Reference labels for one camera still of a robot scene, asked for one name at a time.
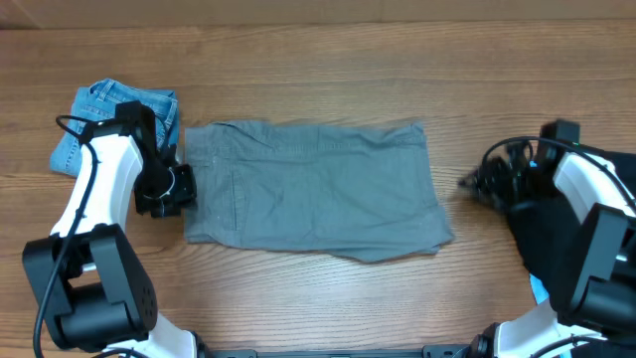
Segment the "grey shorts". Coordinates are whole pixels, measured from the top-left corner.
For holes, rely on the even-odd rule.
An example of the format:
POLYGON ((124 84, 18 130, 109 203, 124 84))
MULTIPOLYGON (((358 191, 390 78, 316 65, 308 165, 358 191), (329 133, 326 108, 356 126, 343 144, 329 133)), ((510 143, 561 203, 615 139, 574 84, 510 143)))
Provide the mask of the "grey shorts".
POLYGON ((198 190, 185 215, 192 244, 376 263, 433 255, 454 238, 419 123, 216 122, 187 129, 185 151, 198 190))

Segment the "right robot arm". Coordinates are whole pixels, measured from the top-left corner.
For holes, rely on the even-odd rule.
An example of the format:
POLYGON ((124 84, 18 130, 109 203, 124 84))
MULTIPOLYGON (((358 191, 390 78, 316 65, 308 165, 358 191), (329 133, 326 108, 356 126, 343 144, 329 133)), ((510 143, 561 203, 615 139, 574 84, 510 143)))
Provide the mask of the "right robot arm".
POLYGON ((460 357, 635 354, 635 157, 581 144, 557 119, 497 142, 459 187, 503 214, 547 296, 460 357))

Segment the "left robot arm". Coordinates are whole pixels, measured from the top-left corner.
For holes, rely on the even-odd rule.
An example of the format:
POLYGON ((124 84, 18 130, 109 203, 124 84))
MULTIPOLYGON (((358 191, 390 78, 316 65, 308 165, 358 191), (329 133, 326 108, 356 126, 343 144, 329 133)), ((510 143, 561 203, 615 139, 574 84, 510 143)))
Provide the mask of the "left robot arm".
POLYGON ((38 301, 33 350, 43 356, 47 330, 61 349, 95 357, 191 357, 211 352, 194 332, 160 313, 153 283, 126 235, 129 208, 154 218, 180 215, 197 198, 192 168, 161 154, 153 110, 120 103, 114 116, 73 115, 57 125, 80 147, 81 167, 68 205, 51 233, 26 244, 22 264, 38 301))

